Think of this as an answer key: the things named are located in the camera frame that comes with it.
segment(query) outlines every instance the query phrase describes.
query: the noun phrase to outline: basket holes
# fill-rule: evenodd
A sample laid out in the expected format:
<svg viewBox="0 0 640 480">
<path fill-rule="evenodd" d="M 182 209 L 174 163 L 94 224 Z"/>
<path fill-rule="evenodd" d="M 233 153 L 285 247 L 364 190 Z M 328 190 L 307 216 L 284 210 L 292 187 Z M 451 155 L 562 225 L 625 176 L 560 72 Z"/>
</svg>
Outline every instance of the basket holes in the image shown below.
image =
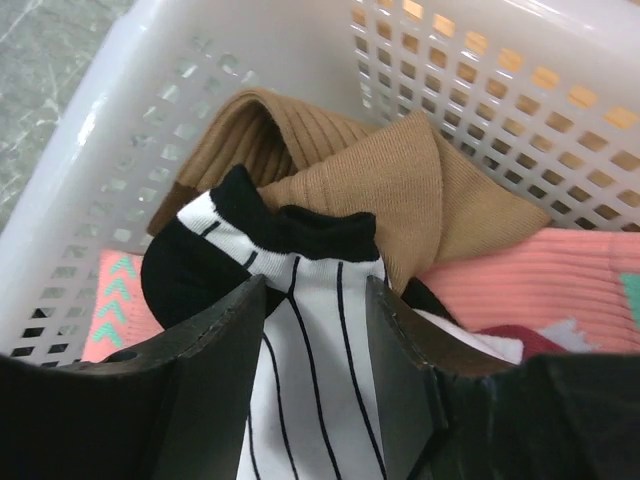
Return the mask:
<svg viewBox="0 0 640 480">
<path fill-rule="evenodd" d="M 469 101 L 469 95 L 458 90 L 457 88 L 452 88 L 451 93 L 449 94 L 449 98 L 453 101 L 453 103 L 457 103 L 461 107 L 464 107 Z"/>
<path fill-rule="evenodd" d="M 190 125 L 188 123 L 181 123 L 176 127 L 173 131 L 173 134 L 176 137 L 182 138 L 183 140 L 191 140 L 193 136 L 196 134 L 198 129 L 194 125 Z"/>
<path fill-rule="evenodd" d="M 596 135 L 593 132 L 586 131 L 579 139 L 578 143 L 583 147 L 588 148 L 592 152 L 599 152 L 604 147 L 607 146 L 609 142 L 607 142 L 600 135 Z"/>
<path fill-rule="evenodd" d="M 564 181 L 564 177 L 553 170 L 545 170 L 542 172 L 542 178 L 551 185 L 558 185 L 560 182 Z"/>
<path fill-rule="evenodd" d="M 442 137 L 447 140 L 448 142 L 450 142 L 451 140 L 453 140 L 453 135 L 451 135 L 449 132 L 447 132 L 446 130 L 440 130 L 440 133 L 442 134 Z"/>
<path fill-rule="evenodd" d="M 473 157 L 476 154 L 476 149 L 464 142 L 460 145 L 460 151 L 469 157 Z"/>
<path fill-rule="evenodd" d="M 638 121 L 638 115 L 623 107 L 611 108 L 604 119 L 614 127 L 626 130 Z"/>
<path fill-rule="evenodd" d="M 402 9 L 410 20 L 414 22 L 420 22 L 420 20 L 422 20 L 422 13 L 424 9 L 419 3 L 416 3 L 413 0 L 403 0 Z"/>
<path fill-rule="evenodd" d="M 28 357 L 31 355 L 35 347 L 19 347 L 11 351 L 12 357 Z"/>
<path fill-rule="evenodd" d="M 469 128 L 467 129 L 467 133 L 469 135 L 471 135 L 473 138 L 475 138 L 476 140 L 482 140 L 484 137 L 484 130 L 482 130 L 480 127 L 477 127 L 476 125 L 469 125 Z"/>
<path fill-rule="evenodd" d="M 476 76 L 478 75 L 478 71 L 475 68 L 463 62 L 458 63 L 458 70 L 456 73 L 458 77 L 467 83 L 474 83 L 476 81 Z"/>
<path fill-rule="evenodd" d="M 516 163 L 519 165 L 522 165 L 527 170 L 531 170 L 533 167 L 535 167 L 538 164 L 538 162 L 536 162 L 533 158 L 531 158 L 528 155 L 525 155 L 524 153 L 521 153 L 520 155 L 518 155 L 518 158 L 516 158 Z"/>
<path fill-rule="evenodd" d="M 573 153 L 569 152 L 564 152 L 562 155 L 560 155 L 560 157 L 558 157 L 558 161 L 571 170 L 577 170 L 585 163 L 584 160 L 576 157 Z"/>
<path fill-rule="evenodd" d="M 53 299 L 53 298 L 62 298 L 66 293 L 67 289 L 62 287 L 48 287 L 45 288 L 40 294 L 40 298 L 45 299 Z"/>
<path fill-rule="evenodd" d="M 484 157 L 482 159 L 482 165 L 487 167 L 489 170 L 495 170 L 500 164 L 491 157 Z"/>
<path fill-rule="evenodd" d="M 616 212 L 613 208 L 611 208 L 609 205 L 604 205 L 604 204 L 598 205 L 596 208 L 593 209 L 593 211 L 596 212 L 605 220 L 613 220 L 614 218 L 617 218 L 620 216 L 620 214 Z"/>
<path fill-rule="evenodd" d="M 527 115 L 533 116 L 540 109 L 540 104 L 526 95 L 519 95 L 516 101 L 516 108 Z"/>
<path fill-rule="evenodd" d="M 170 162 L 175 162 L 177 160 L 180 160 L 183 154 L 184 152 L 180 147 L 178 147 L 177 145 L 168 143 L 162 149 L 162 153 L 160 154 L 160 156 L 165 160 L 169 160 Z"/>
<path fill-rule="evenodd" d="M 384 20 L 378 20 L 376 22 L 376 30 L 378 35 L 382 38 L 391 41 L 391 25 L 389 25 Z"/>
<path fill-rule="evenodd" d="M 351 9 L 351 20 L 353 20 L 353 23 L 360 25 L 361 27 L 367 27 L 366 16 L 363 8 L 353 7 Z"/>
<path fill-rule="evenodd" d="M 170 103 L 176 103 L 180 98 L 180 88 L 173 83 L 165 83 L 158 91 L 158 96 Z"/>
<path fill-rule="evenodd" d="M 422 108 L 424 108 L 427 112 L 436 113 L 435 102 L 429 100 L 428 98 L 422 97 Z"/>
<path fill-rule="evenodd" d="M 504 178 L 506 178 L 507 180 L 509 180 L 511 183 L 515 185 L 517 185 L 522 181 L 522 177 L 512 170 L 507 170 L 504 174 Z"/>
<path fill-rule="evenodd" d="M 533 195 L 536 198 L 544 198 L 547 196 L 547 192 L 545 192 L 544 190 L 542 190 L 540 187 L 536 185 L 531 185 L 527 189 L 527 192 L 529 192 L 531 195 Z"/>
<path fill-rule="evenodd" d="M 601 170 L 594 170 L 593 172 L 591 172 L 589 175 L 587 175 L 587 180 L 600 188 L 606 188 L 609 185 L 615 183 L 615 180 L 613 178 L 611 178 Z"/>
<path fill-rule="evenodd" d="M 547 67 L 537 67 L 533 72 L 531 80 L 534 85 L 540 88 L 552 90 L 558 85 L 560 77 L 556 72 L 549 70 Z"/>
<path fill-rule="evenodd" d="M 378 60 L 387 66 L 391 66 L 391 54 L 382 48 L 378 48 Z"/>
<path fill-rule="evenodd" d="M 363 75 L 369 77 L 369 65 L 367 65 L 361 60 L 358 60 L 358 71 Z"/>
<path fill-rule="evenodd" d="M 507 86 L 497 80 L 494 80 L 493 78 L 490 78 L 489 80 L 487 80 L 486 91 L 489 95 L 492 95 L 496 98 L 504 98 L 504 96 L 507 94 Z"/>
<path fill-rule="evenodd" d="M 102 193 L 119 193 L 127 186 L 127 182 L 119 178 L 110 178 L 107 183 L 100 187 Z"/>
<path fill-rule="evenodd" d="M 621 150 L 613 156 L 611 163 L 627 172 L 633 172 L 636 168 L 640 167 L 640 158 Z"/>
<path fill-rule="evenodd" d="M 591 195 L 589 195 L 587 192 L 585 192 L 583 189 L 581 189 L 578 186 L 571 187 L 567 191 L 567 194 L 571 198 L 573 198 L 574 200 L 577 200 L 580 203 L 586 202 L 587 200 L 589 200 L 591 198 Z"/>
<path fill-rule="evenodd" d="M 151 135 L 147 135 L 144 133 L 138 133 L 136 135 L 131 135 L 130 145 L 134 148 L 146 149 L 152 143 L 154 143 L 156 139 Z"/>
<path fill-rule="evenodd" d="M 624 192 L 620 192 L 618 194 L 618 199 L 620 201 L 626 203 L 630 207 L 637 208 L 640 207 L 640 195 L 633 190 L 625 190 Z"/>
<path fill-rule="evenodd" d="M 460 116 L 456 115 L 453 112 L 450 112 L 449 110 L 445 110 L 444 121 L 449 123 L 450 125 L 453 125 L 454 127 L 457 127 L 460 123 Z"/>
<path fill-rule="evenodd" d="M 67 318 L 79 318 L 87 314 L 85 307 L 71 307 L 67 312 Z"/>
<path fill-rule="evenodd" d="M 210 57 L 214 51 L 213 40 L 202 35 L 194 35 L 191 37 L 191 46 L 196 52 L 203 53 L 207 57 Z"/>
<path fill-rule="evenodd" d="M 222 88 L 222 82 L 220 82 L 216 77 L 209 77 L 205 80 L 203 88 L 206 92 L 216 95 Z"/>
<path fill-rule="evenodd" d="M 65 247 L 62 258 L 84 258 L 89 251 L 88 247 L 82 247 L 80 245 L 67 245 Z"/>
<path fill-rule="evenodd" d="M 424 80 L 424 84 L 429 90 L 433 90 L 436 93 L 440 93 L 440 88 L 442 87 L 442 83 L 440 82 L 439 79 L 437 79 L 433 75 L 427 74 Z"/>
<path fill-rule="evenodd" d="M 502 124 L 502 129 L 505 132 L 510 133 L 514 137 L 519 137 L 524 133 L 524 126 L 516 122 L 515 120 L 512 120 L 511 118 L 505 119 L 504 123 Z"/>
<path fill-rule="evenodd" d="M 244 74 L 240 84 L 245 88 L 254 88 L 260 85 L 260 76 L 253 70 L 249 70 Z"/>
<path fill-rule="evenodd" d="M 478 115 L 480 118 L 484 118 L 489 122 L 493 120 L 495 114 L 496 111 L 493 108 L 485 105 L 484 103 L 479 103 L 478 107 L 476 108 L 476 115 Z"/>
<path fill-rule="evenodd" d="M 77 325 L 63 325 L 58 329 L 57 336 L 66 337 L 67 335 L 74 335 L 78 331 Z"/>
<path fill-rule="evenodd" d="M 564 203 L 562 203 L 560 200 L 556 200 L 555 202 L 553 202 L 551 204 L 551 208 L 553 208 L 556 212 L 562 215 L 565 215 L 571 211 L 571 209 L 567 207 Z"/>
<path fill-rule="evenodd" d="M 640 232 L 640 226 L 635 223 L 627 223 L 624 227 L 622 227 L 624 232 Z"/>
<path fill-rule="evenodd" d="M 38 338 L 44 332 L 44 327 L 26 328 L 22 332 L 22 338 Z"/>
<path fill-rule="evenodd" d="M 147 113 L 142 116 L 142 119 L 153 127 L 160 127 L 167 120 L 168 115 L 161 112 L 158 107 L 149 107 Z"/>
<path fill-rule="evenodd" d="M 125 213 L 124 218 L 128 222 L 138 223 L 144 217 L 144 210 L 140 210 L 139 208 L 132 208 Z"/>
<path fill-rule="evenodd" d="M 400 64 L 400 71 L 403 75 L 415 79 L 416 78 L 416 67 L 411 65 L 410 63 L 405 62 L 404 60 Z"/>
<path fill-rule="evenodd" d="M 508 48 L 500 49 L 498 65 L 503 69 L 516 73 L 522 66 L 522 55 Z"/>
<path fill-rule="evenodd" d="M 543 153 L 546 153 L 553 148 L 553 143 L 541 135 L 534 135 L 529 141 L 529 144 Z"/>
<path fill-rule="evenodd" d="M 31 314 L 31 318 L 51 318 L 56 313 L 55 308 L 39 307 Z"/>
<path fill-rule="evenodd" d="M 47 353 L 63 353 L 67 350 L 68 343 L 58 343 L 57 345 L 51 345 Z"/>
<path fill-rule="evenodd" d="M 57 267 L 51 274 L 51 278 L 73 278 L 77 272 L 76 267 Z"/>
<path fill-rule="evenodd" d="M 355 36 L 356 39 L 356 48 L 360 50 L 362 53 L 369 53 L 369 44 L 364 38 Z"/>
<path fill-rule="evenodd" d="M 418 48 L 420 47 L 420 42 L 413 35 L 409 35 L 408 33 L 402 34 L 402 46 L 409 50 L 411 53 L 418 53 Z"/>
<path fill-rule="evenodd" d="M 491 143 L 491 148 L 493 148 L 496 152 L 500 152 L 503 155 L 506 155 L 507 153 L 509 153 L 509 150 L 511 150 L 511 145 L 508 145 L 499 138 L 496 138 Z"/>
<path fill-rule="evenodd" d="M 82 288 L 78 292 L 76 296 L 76 300 L 86 300 L 86 299 L 95 299 L 96 298 L 96 289 L 95 288 Z"/>
<path fill-rule="evenodd" d="M 453 37 L 456 32 L 456 24 L 447 17 L 435 14 L 433 16 L 433 29 L 444 37 Z"/>
<path fill-rule="evenodd" d="M 400 85 L 400 95 L 407 100 L 413 100 L 413 90 L 405 85 Z"/>
<path fill-rule="evenodd" d="M 121 172 L 130 172 L 136 165 L 136 161 L 131 157 L 122 157 L 116 161 L 115 167 Z"/>
<path fill-rule="evenodd" d="M 98 225 L 85 223 L 78 227 L 75 236 L 80 238 L 94 238 L 98 236 L 99 230 Z"/>
<path fill-rule="evenodd" d="M 569 90 L 569 103 L 580 108 L 589 108 L 598 101 L 598 96 L 582 85 L 574 85 Z"/>
<path fill-rule="evenodd" d="M 487 37 L 480 35 L 477 32 L 467 32 L 464 39 L 464 45 L 473 53 L 484 55 L 489 47 L 489 41 L 487 40 Z"/>
<path fill-rule="evenodd" d="M 152 188 L 142 187 L 138 191 L 138 200 L 141 202 L 151 202 L 156 197 L 158 193 L 157 190 L 153 190 Z"/>
<path fill-rule="evenodd" d="M 238 59 L 230 53 L 225 53 L 218 60 L 218 68 L 227 75 L 235 75 L 236 68 L 238 68 Z"/>
<path fill-rule="evenodd" d="M 429 49 L 429 60 L 430 62 L 440 68 L 447 67 L 447 55 L 442 50 L 438 50 L 435 47 L 431 47 Z"/>
<path fill-rule="evenodd" d="M 95 218 L 106 218 L 111 215 L 113 205 L 111 203 L 93 202 L 89 207 L 89 215 Z"/>
<path fill-rule="evenodd" d="M 118 228 L 113 232 L 113 239 L 117 242 L 128 242 L 131 239 L 131 230 Z"/>
<path fill-rule="evenodd" d="M 388 75 L 378 72 L 378 81 L 387 88 L 391 88 L 391 79 Z"/>
<path fill-rule="evenodd" d="M 596 228 L 595 224 L 590 221 L 587 220 L 584 217 L 580 217 L 576 220 L 576 225 L 578 225 L 579 227 L 584 228 L 585 230 L 593 230 L 594 228 Z"/>
<path fill-rule="evenodd" d="M 171 172 L 168 169 L 162 168 L 162 167 L 155 167 L 153 170 L 149 172 L 149 175 L 147 178 L 149 178 L 149 180 L 153 182 L 164 183 L 167 180 L 169 180 L 170 176 L 171 176 Z"/>
<path fill-rule="evenodd" d="M 174 70 L 182 78 L 189 78 L 195 73 L 196 70 L 198 70 L 198 66 L 191 60 L 188 60 L 186 58 L 179 58 L 178 60 L 176 60 Z"/>
</svg>

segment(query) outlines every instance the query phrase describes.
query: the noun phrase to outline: marble floor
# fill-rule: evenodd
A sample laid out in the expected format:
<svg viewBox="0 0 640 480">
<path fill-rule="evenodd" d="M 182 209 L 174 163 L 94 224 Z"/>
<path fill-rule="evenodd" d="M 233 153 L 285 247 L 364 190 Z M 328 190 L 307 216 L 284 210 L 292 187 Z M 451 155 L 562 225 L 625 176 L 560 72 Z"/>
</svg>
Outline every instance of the marble floor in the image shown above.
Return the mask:
<svg viewBox="0 0 640 480">
<path fill-rule="evenodd" d="M 0 1 L 0 232 L 104 36 L 133 2 Z"/>
</svg>

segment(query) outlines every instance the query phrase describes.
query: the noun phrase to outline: tan ribbed sock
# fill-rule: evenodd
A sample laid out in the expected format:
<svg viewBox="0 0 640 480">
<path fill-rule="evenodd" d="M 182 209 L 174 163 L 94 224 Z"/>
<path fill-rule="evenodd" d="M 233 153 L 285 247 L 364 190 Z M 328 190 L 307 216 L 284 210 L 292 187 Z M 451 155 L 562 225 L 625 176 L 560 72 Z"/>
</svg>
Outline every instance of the tan ribbed sock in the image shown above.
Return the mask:
<svg viewBox="0 0 640 480">
<path fill-rule="evenodd" d="M 265 90 L 220 111 L 149 225 L 156 234 L 184 203 L 244 164 L 273 209 L 376 215 L 376 243 L 393 289 L 437 262 L 511 246 L 549 222 L 496 185 L 416 112 L 375 128 Z"/>
</svg>

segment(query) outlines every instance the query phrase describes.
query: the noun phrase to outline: laundry basket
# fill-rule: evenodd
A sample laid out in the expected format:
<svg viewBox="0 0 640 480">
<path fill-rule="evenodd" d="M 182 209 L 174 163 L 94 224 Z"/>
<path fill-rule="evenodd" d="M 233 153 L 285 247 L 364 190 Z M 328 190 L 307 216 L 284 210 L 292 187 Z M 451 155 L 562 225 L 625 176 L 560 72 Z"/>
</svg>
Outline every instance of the laundry basket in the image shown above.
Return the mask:
<svg viewBox="0 0 640 480">
<path fill-rule="evenodd" d="M 0 237 L 0 351 L 81 356 L 104 248 L 145 227 L 216 110 L 264 86 L 384 124 L 426 111 L 557 226 L 640 231 L 632 0 L 139 0 Z"/>
</svg>

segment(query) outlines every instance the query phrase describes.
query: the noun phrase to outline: pink sock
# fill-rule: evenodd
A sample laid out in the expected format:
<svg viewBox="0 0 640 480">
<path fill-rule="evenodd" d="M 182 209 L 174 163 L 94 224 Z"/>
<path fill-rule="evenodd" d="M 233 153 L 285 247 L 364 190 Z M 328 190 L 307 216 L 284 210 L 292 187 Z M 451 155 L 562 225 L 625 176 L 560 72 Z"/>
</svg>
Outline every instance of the pink sock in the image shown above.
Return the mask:
<svg viewBox="0 0 640 480">
<path fill-rule="evenodd" d="M 142 295 L 141 265 L 142 257 L 102 252 L 96 309 L 82 360 L 100 362 L 163 331 Z"/>
<path fill-rule="evenodd" d="M 593 350 L 640 350 L 637 233 L 547 228 L 515 247 L 438 266 L 421 280 L 471 331 L 574 322 Z"/>
</svg>

